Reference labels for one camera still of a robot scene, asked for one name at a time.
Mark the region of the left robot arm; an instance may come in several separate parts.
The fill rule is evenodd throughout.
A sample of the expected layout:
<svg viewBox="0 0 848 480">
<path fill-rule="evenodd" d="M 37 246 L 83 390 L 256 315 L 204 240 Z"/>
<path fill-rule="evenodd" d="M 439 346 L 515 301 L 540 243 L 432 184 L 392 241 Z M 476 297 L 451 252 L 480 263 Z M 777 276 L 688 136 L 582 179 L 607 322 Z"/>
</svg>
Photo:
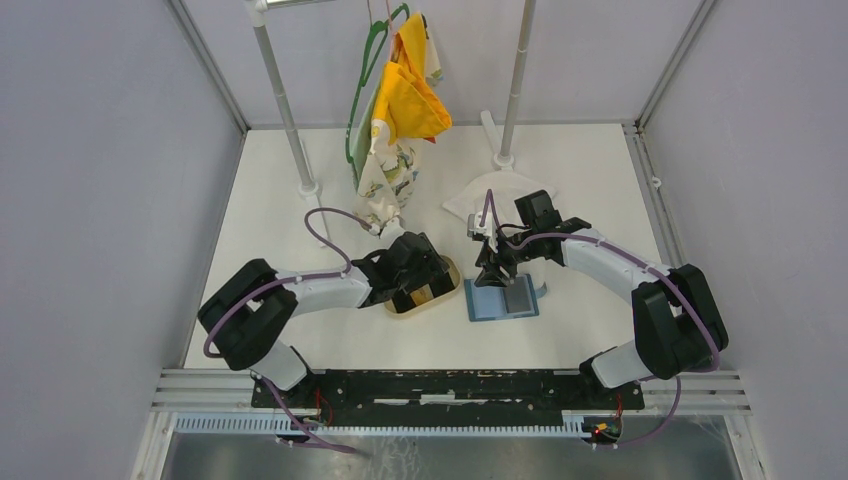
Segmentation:
<svg viewBox="0 0 848 480">
<path fill-rule="evenodd" d="M 292 318 L 372 307 L 411 314 L 450 295 L 461 282 L 453 260 L 423 233 L 406 232 L 386 249 L 347 260 L 340 270 L 278 271 L 253 259 L 200 307 L 204 353 L 233 371 L 269 380 L 288 406 L 302 407 L 313 397 L 314 381 L 306 361 L 280 339 Z"/>
</svg>

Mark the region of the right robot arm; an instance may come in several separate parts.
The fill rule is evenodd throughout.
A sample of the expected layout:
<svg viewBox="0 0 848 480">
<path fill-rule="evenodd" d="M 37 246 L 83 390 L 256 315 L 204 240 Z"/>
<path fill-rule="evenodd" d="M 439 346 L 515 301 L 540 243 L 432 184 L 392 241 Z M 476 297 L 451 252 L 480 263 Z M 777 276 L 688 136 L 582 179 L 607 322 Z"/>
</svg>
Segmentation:
<svg viewBox="0 0 848 480">
<path fill-rule="evenodd" d="M 701 269 L 636 256 L 589 222 L 562 218 L 544 190 L 517 199 L 515 206 L 520 223 L 512 234 L 499 222 L 491 192 L 482 210 L 468 217 L 469 237 L 482 244 L 476 286 L 505 287 L 519 265 L 542 259 L 592 278 L 631 308 L 632 340 L 579 367 L 577 392 L 585 405 L 606 406 L 628 383 L 719 368 L 729 337 Z"/>
</svg>

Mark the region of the blue leather card holder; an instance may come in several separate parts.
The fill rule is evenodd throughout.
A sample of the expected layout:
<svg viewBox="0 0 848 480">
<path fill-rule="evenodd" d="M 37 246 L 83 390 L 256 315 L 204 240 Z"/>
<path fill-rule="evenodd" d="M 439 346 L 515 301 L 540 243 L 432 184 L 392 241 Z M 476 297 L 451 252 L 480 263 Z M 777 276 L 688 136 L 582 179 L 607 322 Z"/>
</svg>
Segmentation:
<svg viewBox="0 0 848 480">
<path fill-rule="evenodd" d="M 497 287 L 476 287 L 474 279 L 464 280 L 464 291 L 469 321 L 472 323 L 512 320 L 537 317 L 540 315 L 538 300 L 547 294 L 545 266 L 542 260 L 534 260 L 518 267 L 518 275 L 527 276 L 534 290 L 534 310 L 525 314 L 510 315 L 505 312 L 503 289 Z"/>
</svg>

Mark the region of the black card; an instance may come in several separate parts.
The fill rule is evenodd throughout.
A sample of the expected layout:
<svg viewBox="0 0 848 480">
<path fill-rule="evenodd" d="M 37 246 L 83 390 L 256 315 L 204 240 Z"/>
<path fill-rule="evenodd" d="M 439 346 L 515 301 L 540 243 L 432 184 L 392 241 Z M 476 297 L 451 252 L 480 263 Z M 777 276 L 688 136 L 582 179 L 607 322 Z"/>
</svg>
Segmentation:
<svg viewBox="0 0 848 480">
<path fill-rule="evenodd" d="M 534 290 L 527 276 L 516 277 L 503 289 L 505 312 L 510 315 L 525 314 L 534 310 Z"/>
</svg>

